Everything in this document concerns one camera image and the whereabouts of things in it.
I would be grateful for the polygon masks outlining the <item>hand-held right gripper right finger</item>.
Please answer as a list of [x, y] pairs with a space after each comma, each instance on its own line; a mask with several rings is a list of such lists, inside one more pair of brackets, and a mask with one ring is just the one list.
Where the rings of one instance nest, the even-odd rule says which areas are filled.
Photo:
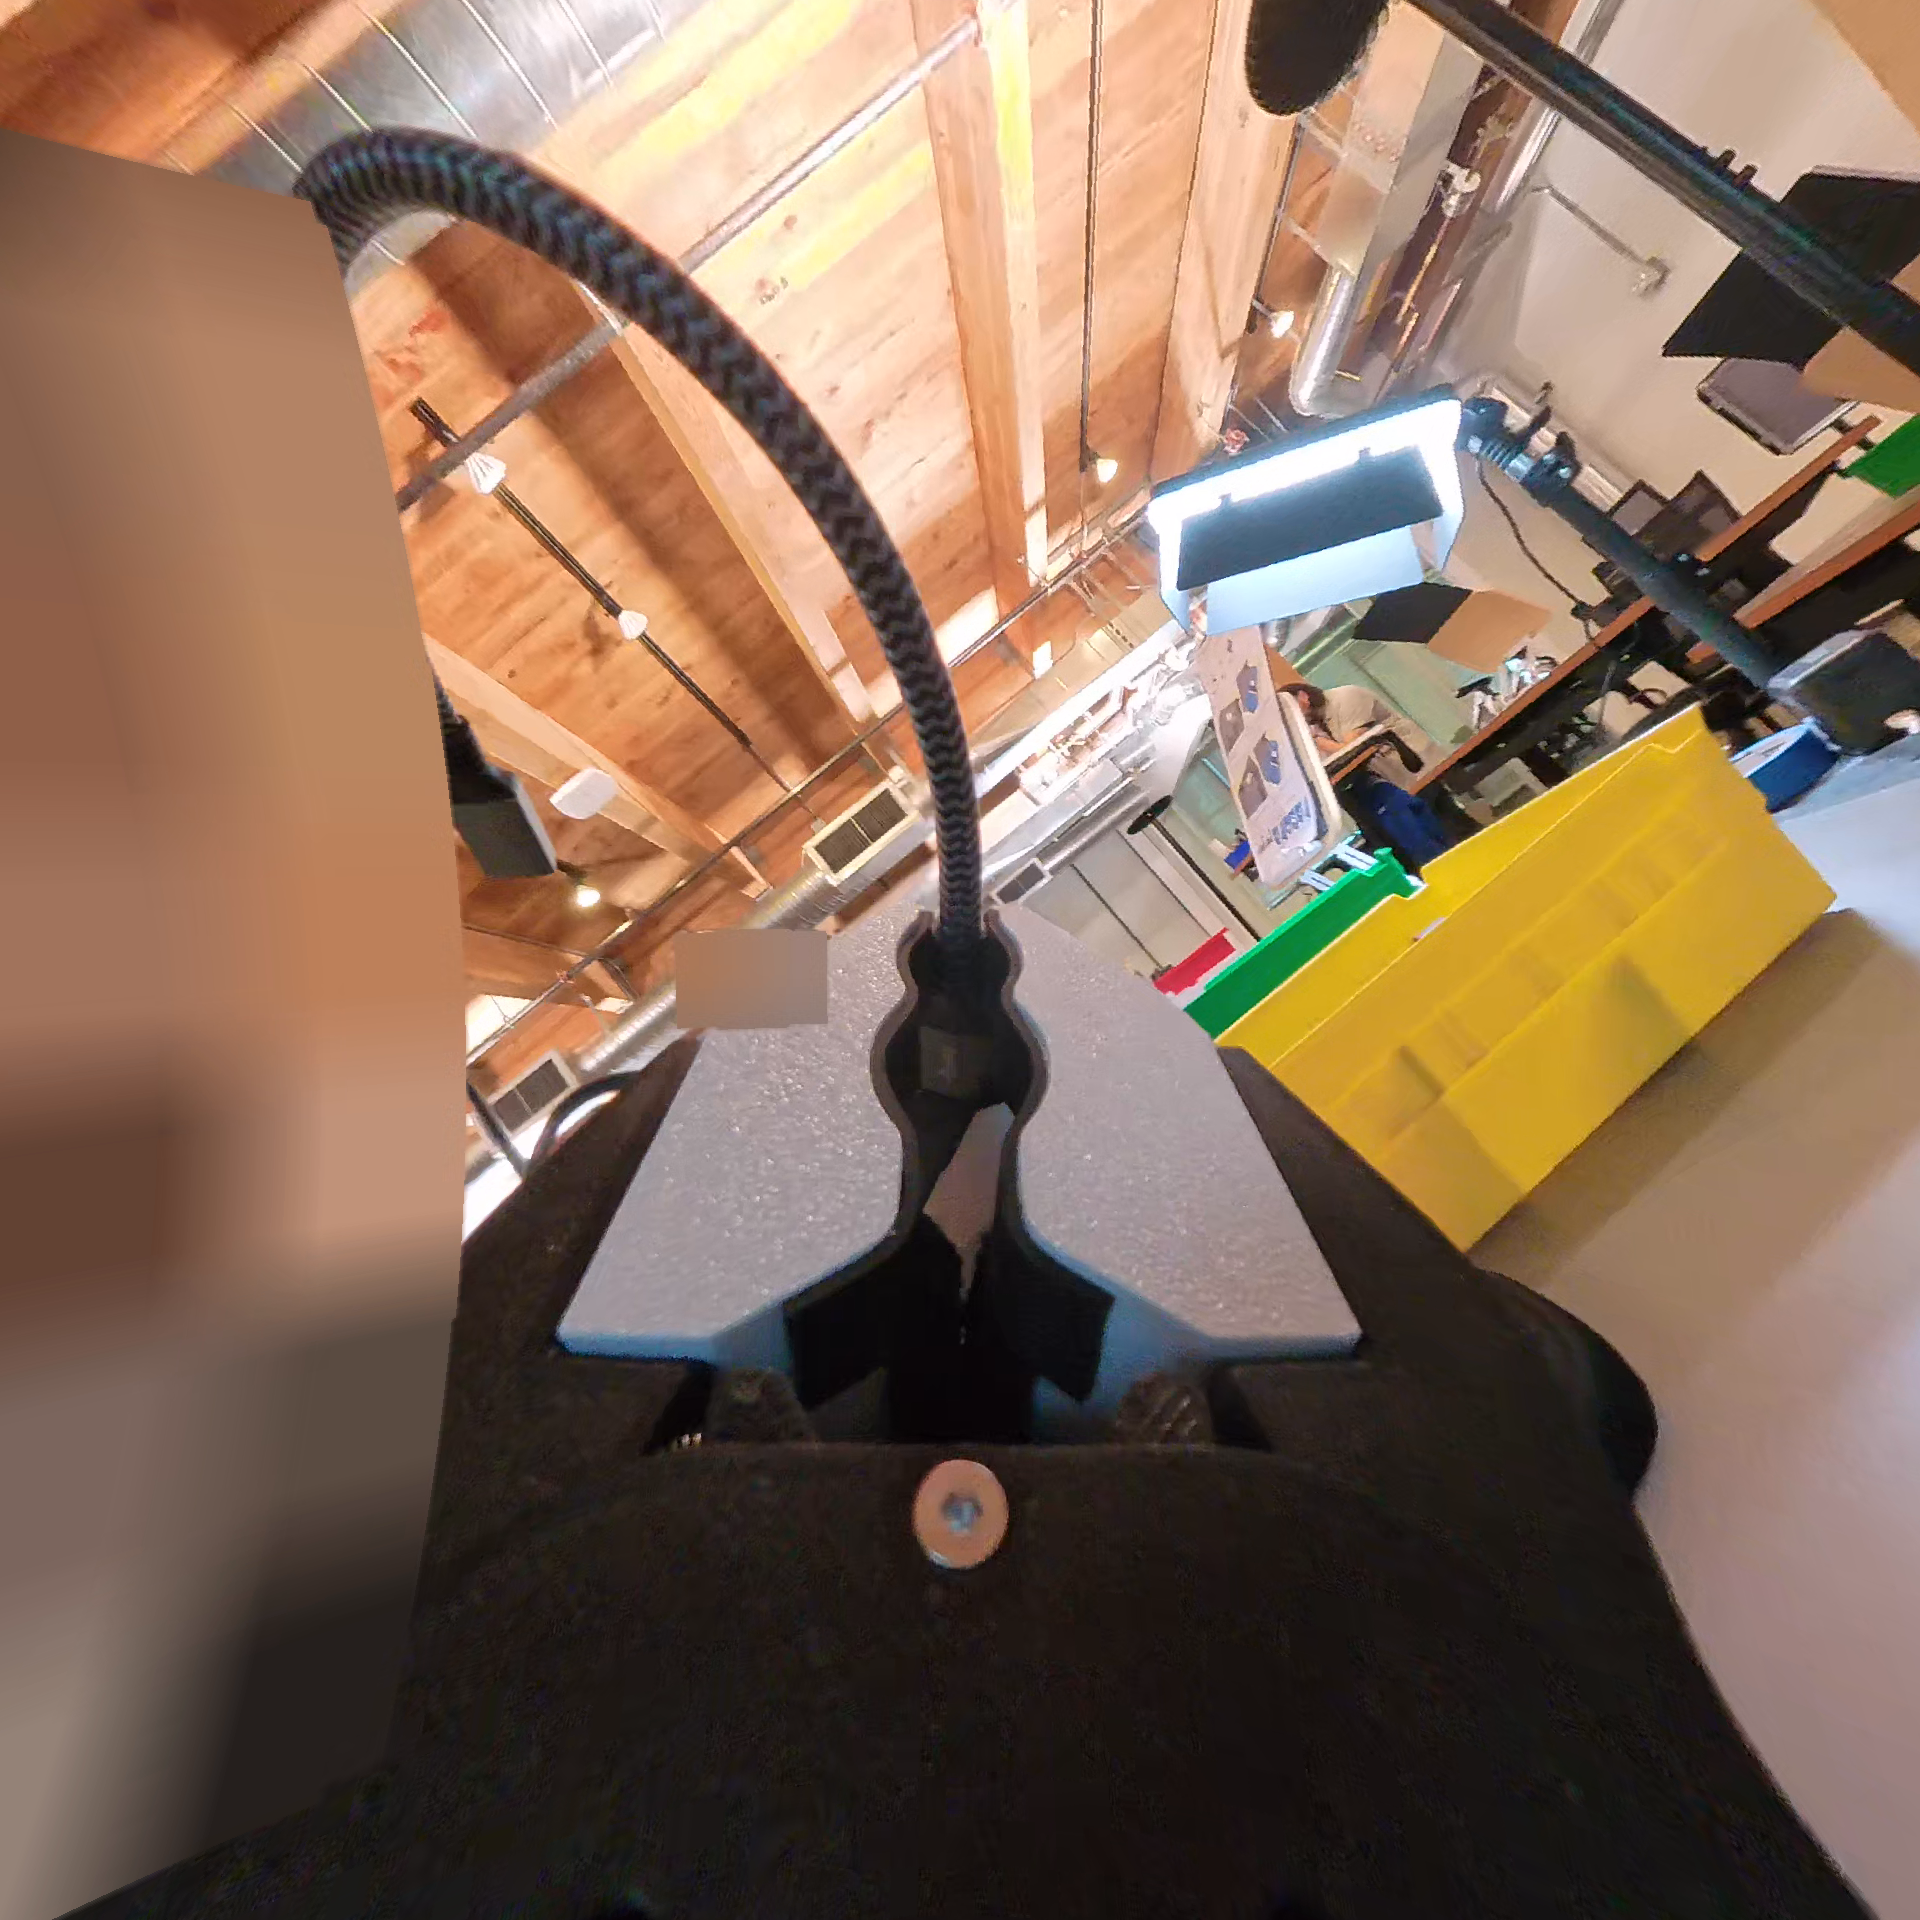
[[1036, 1064], [978, 1319], [1018, 1358], [1331, 1358], [1360, 1337], [1225, 1056], [1156, 987], [1009, 907]]

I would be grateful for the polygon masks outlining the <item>small grey power adapter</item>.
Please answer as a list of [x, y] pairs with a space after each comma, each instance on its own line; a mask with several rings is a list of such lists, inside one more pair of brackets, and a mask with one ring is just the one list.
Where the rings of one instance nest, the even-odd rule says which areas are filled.
[[1767, 696], [1840, 755], [1867, 756], [1895, 742], [1897, 713], [1919, 713], [1919, 659], [1883, 628], [1843, 631], [1771, 675]]

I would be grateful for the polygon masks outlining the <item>black boom stand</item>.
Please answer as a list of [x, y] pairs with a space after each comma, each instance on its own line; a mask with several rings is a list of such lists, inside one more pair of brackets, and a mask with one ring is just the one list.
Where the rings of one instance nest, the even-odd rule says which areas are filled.
[[1863, 272], [1785, 203], [1740, 178], [1731, 162], [1671, 128], [1511, 7], [1421, 2], [1419, 11], [1709, 224], [1783, 289], [1897, 367], [1919, 370], [1916, 303], [1893, 281]]

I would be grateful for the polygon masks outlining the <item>yellow plastic bin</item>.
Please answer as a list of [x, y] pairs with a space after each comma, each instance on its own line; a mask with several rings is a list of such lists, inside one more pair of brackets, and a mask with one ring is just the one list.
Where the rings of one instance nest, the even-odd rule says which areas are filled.
[[1834, 904], [1682, 712], [1440, 856], [1219, 1046], [1469, 1251]]

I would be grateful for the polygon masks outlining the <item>blue tape roll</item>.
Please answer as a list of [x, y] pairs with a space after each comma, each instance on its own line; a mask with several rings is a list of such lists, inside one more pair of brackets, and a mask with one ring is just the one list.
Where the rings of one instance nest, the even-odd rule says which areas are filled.
[[1840, 750], [1815, 720], [1770, 735], [1731, 756], [1767, 812], [1783, 812], [1815, 792], [1840, 763]]

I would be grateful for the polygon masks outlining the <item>black light stand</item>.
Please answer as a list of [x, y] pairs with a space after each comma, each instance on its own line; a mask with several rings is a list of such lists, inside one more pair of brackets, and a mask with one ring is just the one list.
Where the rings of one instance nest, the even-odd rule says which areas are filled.
[[1587, 462], [1573, 435], [1555, 425], [1552, 408], [1520, 420], [1492, 393], [1465, 398], [1459, 404], [1457, 450], [1472, 466], [1479, 491], [1491, 500], [1524, 563], [1543, 577], [1568, 614], [1584, 602], [1529, 547], [1514, 504], [1498, 487], [1500, 476], [1511, 494], [1524, 497], [1539, 513], [1568, 529], [1595, 561], [1625, 579], [1640, 602], [1706, 646], [1748, 686], [1765, 688], [1781, 681], [1809, 659], [1785, 654], [1765, 623], [1756, 628], [1741, 625], [1709, 585], [1706, 561], [1663, 555], [1644, 536], [1628, 532], [1615, 514], [1587, 499], [1580, 489]]

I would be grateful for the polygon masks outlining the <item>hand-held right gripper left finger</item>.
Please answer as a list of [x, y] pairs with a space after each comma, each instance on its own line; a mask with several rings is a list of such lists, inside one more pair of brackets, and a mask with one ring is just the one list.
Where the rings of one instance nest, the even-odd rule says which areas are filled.
[[904, 1146], [874, 1050], [921, 907], [852, 930], [690, 934], [699, 1047], [559, 1326], [597, 1358], [791, 1358], [787, 1310], [897, 1226]]

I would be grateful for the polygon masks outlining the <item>green plastic bin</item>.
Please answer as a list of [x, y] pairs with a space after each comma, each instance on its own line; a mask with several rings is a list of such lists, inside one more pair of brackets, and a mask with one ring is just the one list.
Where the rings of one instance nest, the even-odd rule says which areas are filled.
[[1337, 863], [1333, 881], [1307, 906], [1184, 1000], [1186, 1016], [1219, 1041], [1378, 906], [1419, 891], [1421, 881], [1391, 854], [1364, 856], [1360, 865]]

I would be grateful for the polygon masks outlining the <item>LED light panel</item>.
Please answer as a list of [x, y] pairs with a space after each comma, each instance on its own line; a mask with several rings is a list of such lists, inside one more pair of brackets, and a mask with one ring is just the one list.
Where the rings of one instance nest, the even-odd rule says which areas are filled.
[[1155, 487], [1165, 610], [1236, 634], [1421, 585], [1465, 518], [1460, 418], [1460, 398], [1434, 388]]

